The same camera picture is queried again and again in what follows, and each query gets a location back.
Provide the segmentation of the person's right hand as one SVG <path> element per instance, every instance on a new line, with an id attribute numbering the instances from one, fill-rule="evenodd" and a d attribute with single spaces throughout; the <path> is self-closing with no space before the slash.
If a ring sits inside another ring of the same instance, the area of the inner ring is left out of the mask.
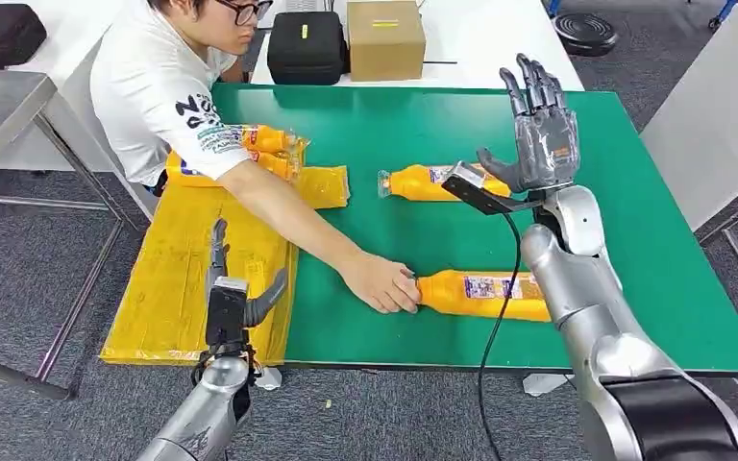
<path id="1" fill-rule="evenodd" d="M 358 252 L 336 268 L 346 285 L 364 303 L 382 314 L 417 312 L 421 294 L 414 273 L 404 264 Z"/>

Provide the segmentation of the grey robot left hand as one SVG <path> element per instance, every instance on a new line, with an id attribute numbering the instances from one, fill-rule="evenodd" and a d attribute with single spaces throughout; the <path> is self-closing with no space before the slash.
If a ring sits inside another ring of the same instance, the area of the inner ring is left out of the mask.
<path id="1" fill-rule="evenodd" d="M 253 328 L 261 324 L 288 285 L 288 269 L 280 269 L 272 283 L 257 297 L 248 297 L 249 282 L 228 274 L 227 254 L 230 248 L 224 243 L 227 221 L 218 218 L 212 225 L 209 242 L 209 268 L 207 270 L 206 295 L 208 299 L 207 341 L 219 332 Z"/>

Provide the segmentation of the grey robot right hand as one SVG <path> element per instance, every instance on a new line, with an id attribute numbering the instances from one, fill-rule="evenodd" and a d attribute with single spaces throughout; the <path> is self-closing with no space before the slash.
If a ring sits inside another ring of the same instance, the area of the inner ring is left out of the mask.
<path id="1" fill-rule="evenodd" d="M 513 193 L 563 186 L 580 166 L 577 116 L 556 76 L 523 53 L 516 55 L 525 88 L 508 69 L 499 69 L 513 112 L 517 160 L 502 162 L 486 148 L 477 150 L 481 167 Z"/>

